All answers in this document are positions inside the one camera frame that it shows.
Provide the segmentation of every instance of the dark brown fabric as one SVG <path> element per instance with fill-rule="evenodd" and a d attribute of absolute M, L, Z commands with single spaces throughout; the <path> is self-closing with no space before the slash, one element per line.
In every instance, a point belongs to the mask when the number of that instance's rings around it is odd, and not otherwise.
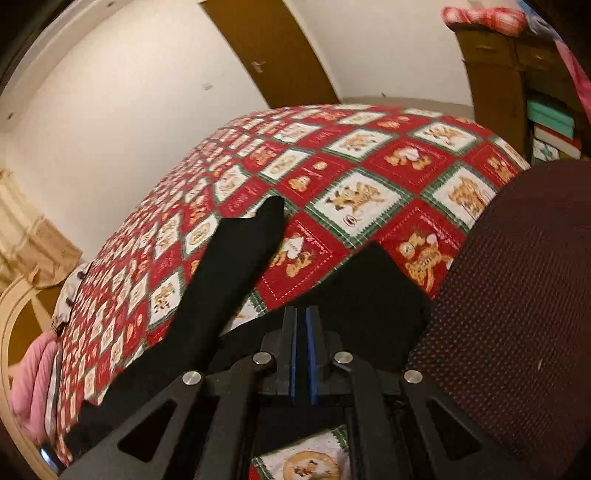
<path fill-rule="evenodd" d="M 468 235 L 409 367 L 540 478 L 591 432 L 591 163 L 522 173 Z"/>

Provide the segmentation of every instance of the metal screw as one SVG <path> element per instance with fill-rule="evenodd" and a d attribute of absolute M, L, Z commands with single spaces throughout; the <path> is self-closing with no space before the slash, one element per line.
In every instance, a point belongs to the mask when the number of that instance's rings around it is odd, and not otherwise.
<path fill-rule="evenodd" d="M 408 383 L 420 383 L 423 381 L 423 374 L 418 370 L 406 370 L 404 372 L 404 379 Z"/>
<path fill-rule="evenodd" d="M 271 360 L 273 359 L 273 357 L 271 356 L 270 353 L 268 352 L 257 352 L 252 356 L 252 360 L 257 364 L 257 365 L 266 365 L 267 363 L 269 363 Z"/>
<path fill-rule="evenodd" d="M 190 372 L 186 372 L 183 375 L 183 383 L 185 385 L 196 385 L 201 381 L 201 374 L 196 372 L 195 370 L 191 370 Z"/>
<path fill-rule="evenodd" d="M 336 352 L 335 353 L 335 362 L 341 365 L 349 364 L 353 361 L 353 355 L 349 352 Z"/>

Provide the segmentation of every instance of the beige curtain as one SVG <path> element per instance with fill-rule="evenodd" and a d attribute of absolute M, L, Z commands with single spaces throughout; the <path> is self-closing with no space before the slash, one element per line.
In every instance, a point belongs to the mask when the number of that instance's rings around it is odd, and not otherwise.
<path fill-rule="evenodd" d="M 81 252 L 18 189 L 12 172 L 0 170 L 0 293 L 19 274 L 35 287 L 65 280 Z"/>

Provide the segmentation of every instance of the pink cloth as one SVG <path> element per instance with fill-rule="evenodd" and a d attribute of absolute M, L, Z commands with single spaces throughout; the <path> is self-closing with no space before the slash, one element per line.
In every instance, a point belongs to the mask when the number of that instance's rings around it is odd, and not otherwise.
<path fill-rule="evenodd" d="M 449 27 L 454 24 L 477 24 L 491 28 L 510 37 L 518 37 L 527 25 L 527 17 L 520 10 L 512 8 L 469 8 L 444 7 L 441 17 Z"/>
<path fill-rule="evenodd" d="M 53 359 L 58 351 L 54 332 L 43 332 L 27 349 L 10 390 L 12 412 L 24 433 L 35 443 L 47 438 L 45 407 Z"/>
<path fill-rule="evenodd" d="M 570 76 L 573 78 L 574 87 L 581 100 L 581 105 L 583 105 L 587 113 L 587 118 L 591 122 L 591 82 L 589 81 L 589 77 L 587 77 L 587 74 L 579 64 L 577 57 L 573 55 L 573 52 L 570 51 L 563 41 L 556 40 L 556 48 L 568 68 Z"/>

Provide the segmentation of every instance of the red checkered cloth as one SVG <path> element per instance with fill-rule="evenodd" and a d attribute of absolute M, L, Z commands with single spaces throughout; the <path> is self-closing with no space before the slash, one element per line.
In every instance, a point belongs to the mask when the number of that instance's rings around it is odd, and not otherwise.
<path fill-rule="evenodd" d="M 84 399 L 165 335 L 221 217 L 285 199 L 284 240 L 227 328 L 303 294 L 370 240 L 434 296 L 476 218 L 528 164 L 467 120 L 316 105 L 245 115 L 201 142 L 109 238 L 63 336 L 57 451 Z"/>
<path fill-rule="evenodd" d="M 456 24 L 483 25 L 510 37 L 518 37 L 527 25 L 525 13 L 512 8 L 472 10 L 444 7 L 441 17 L 448 27 Z"/>

